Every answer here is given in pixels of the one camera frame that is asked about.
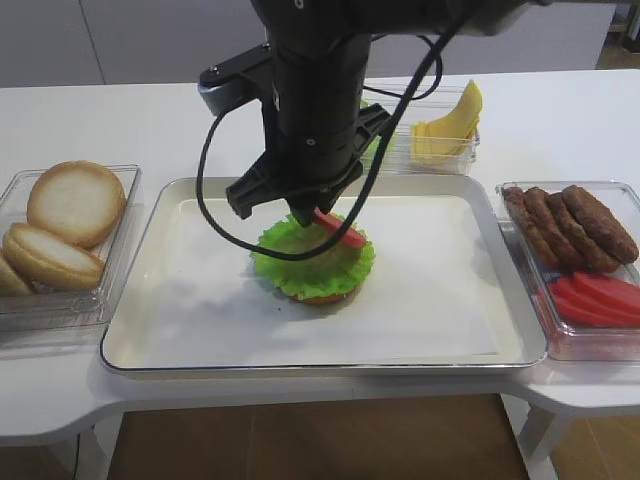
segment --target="red tomato slice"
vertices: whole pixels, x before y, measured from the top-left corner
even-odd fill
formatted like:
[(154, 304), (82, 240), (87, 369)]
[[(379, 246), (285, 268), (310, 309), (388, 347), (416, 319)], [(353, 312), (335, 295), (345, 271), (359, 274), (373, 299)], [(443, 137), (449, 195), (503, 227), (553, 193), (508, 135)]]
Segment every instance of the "red tomato slice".
[(621, 327), (621, 323), (612, 320), (609, 317), (598, 315), (595, 312), (584, 310), (576, 307), (569, 300), (557, 293), (553, 295), (553, 301), (556, 304), (558, 313), (566, 320), (590, 327)]
[(640, 288), (606, 275), (575, 273), (576, 288), (609, 307), (640, 315)]
[(561, 296), (578, 308), (610, 318), (621, 325), (640, 326), (640, 315), (634, 315), (600, 303), (598, 300), (580, 292), (568, 277), (562, 277), (551, 285), (551, 292)]
[[(313, 212), (313, 223), (320, 225), (328, 232), (333, 233), (340, 228), (342, 220), (330, 213), (325, 215), (316, 208)], [(367, 239), (354, 228), (349, 228), (340, 241), (353, 248), (364, 248), (367, 244)]]

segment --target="black cable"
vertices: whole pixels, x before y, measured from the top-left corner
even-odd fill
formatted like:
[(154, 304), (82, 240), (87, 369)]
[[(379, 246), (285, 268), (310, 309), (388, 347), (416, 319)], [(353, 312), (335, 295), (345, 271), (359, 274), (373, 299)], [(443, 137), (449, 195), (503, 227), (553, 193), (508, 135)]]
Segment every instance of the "black cable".
[(73, 475), (71, 476), (71, 480), (77, 480), (78, 465), (80, 465), (80, 434), (76, 435), (76, 459), (73, 463)]
[(207, 209), (207, 206), (204, 202), (204, 197), (202, 192), (204, 167), (207, 161), (207, 153), (209, 151), (209, 146), (211, 144), (211, 139), (213, 138), (213, 134), (218, 128), (218, 125), (220, 125), (220, 122), (222, 121), (222, 119), (229, 112), (222, 112), (218, 117), (216, 117), (213, 124), (211, 125), (211, 128), (209, 129), (207, 138), (205, 139), (204, 145), (202, 146), (202, 153), (200, 154), (200, 163), (198, 165), (198, 176), (196, 177), (196, 199), (198, 202), (198, 206), (200, 207), (200, 211), (202, 212), (202, 215), (204, 216), (205, 220), (207, 220), (209, 225), (211, 225), (211, 227), (213, 227), (213, 229), (216, 232), (218, 232), (218, 234), (220, 234), (223, 238), (233, 243), (234, 245), (237, 245), (239, 247), (242, 247), (246, 250), (250, 250), (255, 253), (260, 253), (262, 255), (267, 255), (269, 257), (277, 258), (280, 260), (288, 260), (288, 261), (307, 260), (309, 258), (313, 258), (317, 255), (320, 255), (326, 252), (327, 250), (329, 250), (330, 248), (332, 248), (333, 246), (335, 246), (342, 239), (342, 237), (347, 232), (347, 230), (351, 228), (351, 225), (353, 224), (354, 220), (360, 213), (360, 210), (362, 210), (362, 207), (364, 206), (367, 200), (367, 197), (369, 196), (369, 193), (371, 193), (371, 189), (375, 184), (376, 177), (378, 176), (378, 172), (380, 171), (380, 167), (382, 165), (382, 159), (387, 150), (387, 147), (389, 146), (389, 142), (391, 141), (391, 136), (393, 135), (394, 130), (398, 126), (398, 123), (400, 122), (400, 118), (402, 118), (402, 115), (407, 109), (409, 102), (411, 102), (413, 95), (416, 93), (416, 90), (420, 86), (422, 79), (426, 75), (431, 65), (433, 65), (438, 55), (440, 55), (444, 47), (451, 41), (451, 39), (458, 32), (458, 30), (460, 30), (460, 28), (476, 13), (477, 9), (482, 5), (483, 2), (484, 0), (479, 0), (473, 3), (471, 7), (463, 15), (461, 15), (457, 20), (455, 20), (451, 24), (451, 26), (440, 36), (440, 38), (438, 38), (438, 40), (434, 44), (434, 48), (431, 48), (429, 50), (429, 52), (425, 55), (422, 62), (420, 62), (420, 65), (418, 65), (418, 68), (413, 74), (413, 77), (411, 78), (409, 85), (407, 85), (407, 88), (402, 94), (402, 98), (398, 102), (398, 105), (393, 111), (393, 114), (387, 120), (384, 126), (382, 134), (380, 135), (380, 142), (378, 143), (378, 148), (376, 149), (376, 153), (373, 157), (373, 161), (371, 162), (371, 170), (369, 171), (369, 174), (367, 175), (364, 181), (364, 185), (362, 186), (362, 189), (360, 190), (360, 193), (358, 194), (358, 197), (356, 198), (356, 201), (354, 202), (353, 207), (351, 208), (351, 211), (347, 215), (347, 218), (345, 218), (342, 225), (340, 225), (340, 228), (338, 228), (338, 230), (336, 230), (336, 232), (333, 235), (331, 235), (331, 237), (329, 237), (324, 243), (318, 245), (317, 247), (312, 248), (311, 250), (308, 250), (306, 252), (301, 252), (301, 253), (278, 252), (276, 250), (264, 248), (259, 245), (253, 245), (253, 244), (247, 243), (243, 240), (240, 240), (234, 237), (229, 232), (224, 230), (220, 225), (218, 225), (215, 219), (211, 216), (211, 213)]
[[(379, 40), (384, 36), (386, 35), (383, 35), (379, 38), (374, 38), (372, 41)], [(429, 48), (433, 49), (435, 47), (434, 43), (428, 37), (424, 35), (416, 35), (416, 37), (422, 40), (427, 45), (429, 45)], [(427, 98), (433, 92), (435, 92), (435, 90), (440, 86), (440, 81), (442, 80), (443, 72), (444, 72), (444, 65), (442, 62), (442, 55), (438, 55), (436, 57), (436, 72), (435, 72), (435, 78), (433, 79), (433, 83), (425, 92), (421, 93), (420, 95), (416, 95), (411, 100), (422, 100), (424, 98)], [(369, 87), (367, 85), (364, 85), (362, 88), (364, 90), (368, 90), (369, 92), (379, 93), (381, 95), (386, 95), (388, 97), (402, 98), (402, 94), (400, 93), (389, 92), (388, 90), (383, 90), (381, 88)]]

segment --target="clear plastic container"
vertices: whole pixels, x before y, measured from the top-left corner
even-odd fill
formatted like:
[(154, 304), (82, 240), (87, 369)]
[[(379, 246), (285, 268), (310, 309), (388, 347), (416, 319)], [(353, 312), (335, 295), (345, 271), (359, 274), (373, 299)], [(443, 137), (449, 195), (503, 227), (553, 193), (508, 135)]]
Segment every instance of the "clear plastic container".
[[(376, 83), (375, 81), (367, 81), (370, 87), (387, 90), (389, 92), (402, 94), (405, 85), (393, 85)], [(418, 89), (424, 91), (428, 85)], [(480, 136), (476, 129), (475, 134), (470, 139), (458, 138), (420, 138), (414, 141), (415, 145), (422, 145), (426, 148), (423, 150), (440, 150), (441, 147), (447, 147), (446, 150), (455, 151), (455, 154), (417, 154), (412, 149), (411, 126), (419, 122), (430, 122), (438, 118), (444, 117), (453, 107), (456, 106), (462, 95), (464, 88), (440, 86), (423, 100), (414, 100), (409, 104), (405, 111), (394, 137), (387, 148), (385, 157), (382, 162), (381, 172), (383, 173), (449, 173), (467, 175), (471, 166), (476, 161), (476, 148), (480, 143)], [(362, 100), (369, 104), (379, 103), (389, 113), (398, 104), (398, 99), (383, 94), (369, 92), (365, 90), (362, 94)], [(369, 147), (362, 157), (365, 169), (368, 170), (373, 160), (375, 151), (373, 147)]]
[[(640, 328), (581, 327), (565, 322), (558, 313), (548, 285), (560, 274), (542, 264), (518, 227), (511, 222), (503, 192), (509, 187), (526, 191), (540, 187), (549, 193), (580, 185), (604, 203), (629, 234), (640, 239), (640, 199), (633, 189), (619, 182), (513, 182), (496, 190), (503, 205), (496, 212), (511, 256), (527, 287), (531, 301), (549, 339), (549, 356), (556, 360), (635, 361), (640, 360)], [(640, 284), (639, 262), (620, 267), (614, 274), (629, 283)]]
[[(115, 173), (127, 197), (118, 226), (92, 253), (104, 260), (100, 285), (91, 290), (59, 290), (36, 284), (38, 293), (22, 297), (0, 297), (0, 331), (41, 330), (97, 325), (108, 321), (124, 286), (126, 263), (131, 249), (134, 199), (141, 170), (136, 165), (108, 166)], [(36, 180), (46, 170), (16, 174), (0, 197), (0, 236), (12, 223), (27, 221), (27, 200)]]

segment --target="lettuce leaf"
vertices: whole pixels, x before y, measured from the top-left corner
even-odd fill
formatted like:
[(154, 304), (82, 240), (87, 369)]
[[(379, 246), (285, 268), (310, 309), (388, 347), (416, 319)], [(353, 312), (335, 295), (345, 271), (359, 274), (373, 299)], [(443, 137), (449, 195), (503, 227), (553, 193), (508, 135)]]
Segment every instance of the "lettuce leaf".
[[(300, 253), (327, 240), (331, 234), (318, 225), (302, 228), (292, 215), (265, 230), (258, 244), (286, 253)], [(371, 242), (357, 249), (338, 243), (329, 251), (301, 262), (278, 260), (252, 253), (256, 273), (299, 300), (349, 293), (369, 275), (375, 252)]]

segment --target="white countertop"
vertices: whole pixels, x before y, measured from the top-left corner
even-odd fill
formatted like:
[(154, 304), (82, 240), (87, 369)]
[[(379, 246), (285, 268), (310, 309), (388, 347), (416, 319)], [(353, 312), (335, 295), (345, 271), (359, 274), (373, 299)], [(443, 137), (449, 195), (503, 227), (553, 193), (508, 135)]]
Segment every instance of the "white countertop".
[[(468, 78), (445, 77), (443, 85), (464, 86)], [(470, 175), (490, 195), (496, 184), (513, 180), (615, 179), (640, 191), (640, 71), (473, 78), (485, 106)], [(0, 188), (17, 171), (67, 160), (135, 163), (143, 170), (139, 198), (148, 213), (164, 185), (195, 176), (211, 121), (194, 85), (0, 90)], [(239, 175), (262, 148), (259, 110), (252, 104), (222, 123), (206, 175)], [(38, 341), (52, 344), (64, 335), (70, 334), (40, 334)], [(84, 338), (54, 354), (18, 349), (0, 355), (0, 444), (51, 441), (123, 410), (399, 395), (502, 392), (569, 414), (640, 411), (640, 366), (546, 360), (515, 378), (148, 381), (107, 371), (97, 356), (99, 332), (71, 335)], [(0, 342), (6, 343), (2, 335)]]

